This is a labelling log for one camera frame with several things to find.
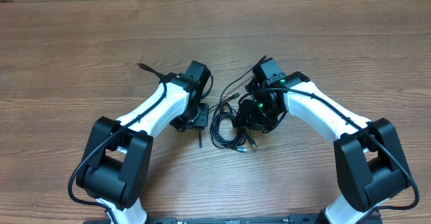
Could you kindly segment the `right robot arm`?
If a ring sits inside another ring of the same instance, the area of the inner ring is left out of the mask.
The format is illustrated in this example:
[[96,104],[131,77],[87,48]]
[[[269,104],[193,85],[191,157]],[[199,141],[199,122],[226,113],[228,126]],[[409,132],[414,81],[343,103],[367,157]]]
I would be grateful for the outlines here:
[[333,147],[340,196],[319,213],[291,214],[288,223],[382,223],[384,204],[414,186],[395,126],[350,112],[303,73],[286,74],[263,57],[240,98],[234,126],[269,133],[296,116]]

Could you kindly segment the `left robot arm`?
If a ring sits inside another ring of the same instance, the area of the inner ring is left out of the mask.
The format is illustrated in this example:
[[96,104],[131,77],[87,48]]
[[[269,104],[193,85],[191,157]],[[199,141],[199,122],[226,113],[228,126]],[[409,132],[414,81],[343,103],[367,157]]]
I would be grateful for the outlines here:
[[147,223],[139,198],[154,139],[168,125],[201,132],[208,123],[209,106],[203,99],[213,76],[206,65],[192,61],[185,73],[166,75],[143,63],[139,67],[158,77],[157,90],[124,116],[97,119],[67,187],[74,202],[103,208],[108,215],[104,223]]

